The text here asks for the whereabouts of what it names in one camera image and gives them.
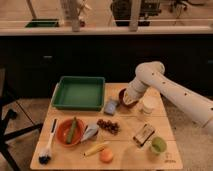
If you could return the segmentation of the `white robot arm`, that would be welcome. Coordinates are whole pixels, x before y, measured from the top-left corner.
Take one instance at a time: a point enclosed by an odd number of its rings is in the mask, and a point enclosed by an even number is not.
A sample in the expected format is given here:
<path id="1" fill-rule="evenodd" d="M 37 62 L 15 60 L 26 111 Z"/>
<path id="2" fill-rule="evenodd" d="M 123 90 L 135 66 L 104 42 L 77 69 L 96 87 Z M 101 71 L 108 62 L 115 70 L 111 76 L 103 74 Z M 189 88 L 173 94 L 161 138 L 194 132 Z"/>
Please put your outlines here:
<path id="1" fill-rule="evenodd" d="M 164 72 L 165 67 L 159 61 L 139 64 L 135 69 L 135 78 L 124 91 L 124 104 L 133 104 L 143 96 L 148 87 L 153 87 L 213 135 L 213 101 L 169 80 Z"/>

